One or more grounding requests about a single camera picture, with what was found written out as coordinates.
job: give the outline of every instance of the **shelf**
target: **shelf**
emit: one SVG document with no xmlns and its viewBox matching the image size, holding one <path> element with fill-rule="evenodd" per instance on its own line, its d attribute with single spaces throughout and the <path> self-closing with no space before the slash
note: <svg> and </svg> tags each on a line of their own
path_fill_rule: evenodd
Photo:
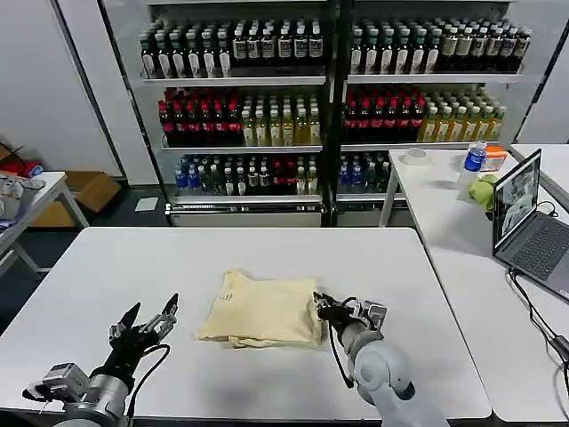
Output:
<svg viewBox="0 0 569 427">
<path fill-rule="evenodd" d="M 293 147 L 170 147 L 164 151 L 182 154 L 288 154 L 288 153 L 319 153 L 321 145 L 295 145 Z"/>
<path fill-rule="evenodd" d="M 325 76 L 155 78 L 143 79 L 145 85 L 160 87 L 236 87 L 236 86 L 303 86 L 324 85 Z"/>
<path fill-rule="evenodd" d="M 397 83 L 519 83 L 521 74 L 350 74 L 349 85 Z"/>
<path fill-rule="evenodd" d="M 381 202 L 385 200 L 386 193 L 338 193 L 336 200 L 341 203 Z M 405 200 L 401 193 L 395 195 L 395 200 Z"/>
<path fill-rule="evenodd" d="M 472 142 L 401 142 L 401 143 L 368 143 L 342 144 L 341 151 L 383 151 L 388 149 L 467 149 Z M 498 145 L 497 141 L 489 141 L 488 145 Z"/>
<path fill-rule="evenodd" d="M 215 207 L 220 205 L 321 205 L 322 197 L 314 196 L 177 196 L 173 197 L 177 207 L 188 209 Z"/>
</svg>

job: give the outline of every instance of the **white cloth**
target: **white cloth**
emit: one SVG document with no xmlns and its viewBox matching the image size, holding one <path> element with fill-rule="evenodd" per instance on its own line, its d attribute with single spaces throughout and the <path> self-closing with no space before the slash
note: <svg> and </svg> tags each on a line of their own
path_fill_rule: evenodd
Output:
<svg viewBox="0 0 569 427">
<path fill-rule="evenodd" d="M 313 300 L 316 290 L 313 278 L 252 280 L 240 271 L 228 271 L 197 337 L 233 347 L 317 346 L 322 321 Z"/>
</svg>

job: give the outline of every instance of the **cable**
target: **cable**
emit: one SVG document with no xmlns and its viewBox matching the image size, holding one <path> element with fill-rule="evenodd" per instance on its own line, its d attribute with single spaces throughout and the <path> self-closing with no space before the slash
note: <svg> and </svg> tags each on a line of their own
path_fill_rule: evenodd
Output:
<svg viewBox="0 0 569 427">
<path fill-rule="evenodd" d="M 131 401 L 128 405 L 128 410 L 126 411 L 126 418 L 128 420 L 132 420 L 132 418 L 134 417 L 134 406 L 136 405 L 136 396 L 139 394 L 140 388 L 142 387 L 142 385 L 144 384 L 144 382 L 148 379 L 148 377 L 160 366 L 160 364 L 162 362 L 164 362 L 164 360 L 168 357 L 168 355 L 170 354 L 170 345 L 168 344 L 158 344 L 155 345 L 154 347 L 150 347 L 148 350 L 146 350 L 144 352 L 144 354 L 142 355 L 142 357 L 146 357 L 148 354 L 153 353 L 157 350 L 160 349 L 166 349 L 166 351 L 164 352 L 164 354 L 162 355 L 162 357 L 147 371 L 146 374 L 144 374 L 144 376 L 142 377 L 142 379 L 139 382 L 139 385 L 136 386 L 136 389 L 134 389 L 134 393 L 132 394 L 131 397 Z"/>
</svg>

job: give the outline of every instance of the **white wall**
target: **white wall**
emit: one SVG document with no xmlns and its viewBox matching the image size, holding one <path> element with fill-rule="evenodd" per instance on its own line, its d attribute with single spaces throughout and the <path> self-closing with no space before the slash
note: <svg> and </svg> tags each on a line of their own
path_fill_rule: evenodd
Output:
<svg viewBox="0 0 569 427">
<path fill-rule="evenodd" d="M 52 169 L 120 175 L 49 0 L 3 0 L 0 133 Z"/>
</svg>

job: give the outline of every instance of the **white desk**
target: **white desk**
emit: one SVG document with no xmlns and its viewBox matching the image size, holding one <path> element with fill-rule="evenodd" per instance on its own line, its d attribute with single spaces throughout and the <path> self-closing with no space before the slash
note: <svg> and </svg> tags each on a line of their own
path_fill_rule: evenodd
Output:
<svg viewBox="0 0 569 427">
<path fill-rule="evenodd" d="M 393 174 L 482 378 L 493 411 L 506 422 L 566 422 L 569 409 L 558 358 L 548 354 L 528 309 L 492 258 L 492 223 L 473 201 L 449 189 L 464 151 L 430 150 L 429 166 L 401 162 L 390 151 Z M 517 161 L 508 157 L 496 175 Z M 548 199 L 540 189 L 540 200 Z M 569 221 L 557 205 L 560 219 Z M 520 278 L 534 304 L 559 333 L 569 335 L 569 305 Z"/>
<path fill-rule="evenodd" d="M 65 173 L 44 172 L 40 173 L 37 179 L 45 181 L 45 186 L 36 191 L 28 204 L 28 210 L 10 228 L 0 230 L 0 276 L 12 266 L 18 257 L 35 273 L 49 271 L 49 269 L 39 268 L 16 240 L 56 198 L 61 200 L 71 217 L 76 219 L 78 226 L 81 228 L 89 227 L 89 222 L 85 219 L 73 195 L 65 185 Z"/>
<path fill-rule="evenodd" d="M 521 161 L 541 149 L 540 180 L 548 192 L 569 211 L 569 145 L 566 144 L 512 144 L 509 149 Z"/>
<path fill-rule="evenodd" d="M 109 354 L 108 327 L 127 309 L 140 301 L 139 320 L 147 321 L 179 292 L 178 323 L 165 340 L 172 353 L 141 389 L 138 417 L 378 418 L 344 385 L 328 342 L 320 350 L 231 350 L 197 341 L 227 269 L 254 278 L 311 276 L 337 298 L 385 303 L 383 331 L 409 355 L 416 388 L 449 418 L 491 414 L 410 229 L 86 229 L 0 337 L 0 408 L 40 409 L 21 397 L 23 387 L 62 362 L 90 373 Z M 155 360 L 144 359 L 136 378 Z"/>
</svg>

